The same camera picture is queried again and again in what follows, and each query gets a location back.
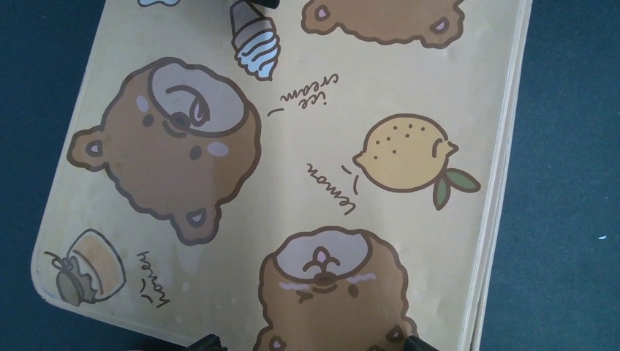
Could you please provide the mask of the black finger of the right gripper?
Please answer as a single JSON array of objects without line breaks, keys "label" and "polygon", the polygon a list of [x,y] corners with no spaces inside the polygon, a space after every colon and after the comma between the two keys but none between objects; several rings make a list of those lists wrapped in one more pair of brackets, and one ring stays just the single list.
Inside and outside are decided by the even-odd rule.
[{"label": "black finger of the right gripper", "polygon": [[269,9],[277,9],[280,5],[280,0],[249,0],[249,2]]}]

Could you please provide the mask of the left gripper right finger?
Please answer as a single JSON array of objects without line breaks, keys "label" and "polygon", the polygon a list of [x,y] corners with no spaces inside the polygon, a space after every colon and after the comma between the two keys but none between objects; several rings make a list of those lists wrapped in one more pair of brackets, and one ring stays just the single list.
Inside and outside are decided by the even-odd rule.
[{"label": "left gripper right finger", "polygon": [[417,336],[409,336],[404,344],[404,351],[439,351]]}]

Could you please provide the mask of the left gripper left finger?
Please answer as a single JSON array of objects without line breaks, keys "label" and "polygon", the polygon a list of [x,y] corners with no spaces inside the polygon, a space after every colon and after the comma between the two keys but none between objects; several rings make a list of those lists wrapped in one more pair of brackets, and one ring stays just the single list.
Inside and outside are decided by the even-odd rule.
[{"label": "left gripper left finger", "polygon": [[228,351],[228,349],[222,345],[217,335],[209,334],[186,347],[186,351]]}]

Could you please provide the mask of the clear plastic lid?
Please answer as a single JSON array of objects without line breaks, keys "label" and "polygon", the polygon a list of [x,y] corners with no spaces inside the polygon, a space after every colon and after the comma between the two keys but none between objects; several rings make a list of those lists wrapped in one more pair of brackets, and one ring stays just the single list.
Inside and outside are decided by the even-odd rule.
[{"label": "clear plastic lid", "polygon": [[31,259],[178,344],[478,350],[530,1],[106,1]]}]

